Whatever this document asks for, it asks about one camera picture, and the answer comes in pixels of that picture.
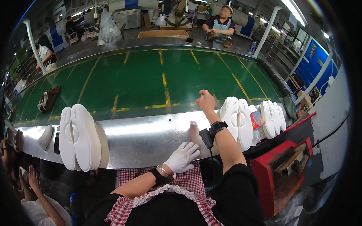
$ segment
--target white glove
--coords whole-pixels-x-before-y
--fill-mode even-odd
[[[168,165],[174,173],[191,170],[194,168],[194,165],[189,163],[199,156],[200,151],[195,151],[198,148],[199,146],[197,144],[194,145],[192,142],[183,142],[164,164]]]

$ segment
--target blue apron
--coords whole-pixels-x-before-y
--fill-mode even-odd
[[[230,25],[231,25],[230,18],[229,18],[229,21],[227,22],[227,25],[219,24],[218,20],[215,19],[213,28],[218,29],[218,30],[228,30]],[[218,34],[218,35],[219,35],[219,37],[216,39],[216,42],[218,42],[218,43],[224,43],[226,38],[229,37],[229,35],[224,35],[224,34]]]

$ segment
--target black phone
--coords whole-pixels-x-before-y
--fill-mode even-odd
[[[185,41],[185,43],[186,43],[186,44],[192,44],[193,41],[194,41],[193,38],[187,38],[186,41]]]

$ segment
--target white pole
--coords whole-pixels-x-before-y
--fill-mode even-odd
[[[253,54],[253,57],[256,58],[256,57],[258,56],[258,54],[259,54],[259,52],[260,52],[260,50],[261,50],[261,47],[263,47],[264,42],[265,42],[266,38],[268,37],[268,34],[269,34],[269,32],[270,32],[270,30],[271,30],[271,28],[272,28],[272,25],[273,25],[273,23],[274,23],[274,20],[275,20],[275,17],[276,17],[276,15],[277,15],[277,12],[278,12],[280,9],[282,9],[281,6],[275,6],[275,7],[274,7],[273,13],[271,14],[271,17],[270,17],[270,20],[269,20],[269,24],[268,24],[268,26],[267,26],[266,29],[265,29],[264,35],[263,35],[263,37],[261,38],[260,43],[259,43],[258,47],[256,48],[255,53]]]
[[[31,28],[30,28],[30,21],[28,19],[25,19],[23,21],[23,23],[26,25],[26,29],[28,31],[28,37],[29,37],[29,41],[30,41],[30,45],[31,45],[31,48],[33,50],[33,53],[34,53],[34,56],[35,56],[35,59],[37,60],[39,66],[40,66],[40,69],[43,71],[43,75],[46,74],[46,69],[39,57],[39,54],[38,54],[38,51],[37,49],[35,48],[35,42],[34,42],[34,39],[33,39],[33,34],[31,33]]]
[[[315,79],[312,81],[312,83],[307,87],[307,89],[304,91],[304,93],[298,97],[298,99],[296,101],[294,101],[294,104],[297,106],[299,104],[300,101],[303,100],[304,97],[306,97],[310,91],[312,91],[312,89],[316,86],[317,82],[320,80],[320,78],[322,77],[322,75],[324,74],[325,70],[327,69],[329,63],[331,62],[333,56],[333,51],[331,51],[327,57],[327,59],[325,60],[323,67],[321,68],[321,70],[319,71],[319,73],[317,74],[317,76],[315,77]]]
[[[303,53],[302,53],[302,55],[299,57],[299,59],[298,59],[298,61],[296,62],[295,66],[293,67],[293,70],[289,73],[288,78],[294,74],[296,68],[299,66],[300,62],[302,61],[304,55],[306,54],[306,52],[307,52],[307,50],[308,50],[309,45],[311,44],[311,41],[312,41],[312,36],[309,36],[308,42],[307,42],[307,44],[304,46]]]

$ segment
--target wrist strap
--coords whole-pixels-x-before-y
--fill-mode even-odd
[[[150,170],[150,172],[155,176],[156,178],[156,184],[153,186],[153,188],[164,185],[167,183],[167,178],[162,176],[156,168],[153,168]]]

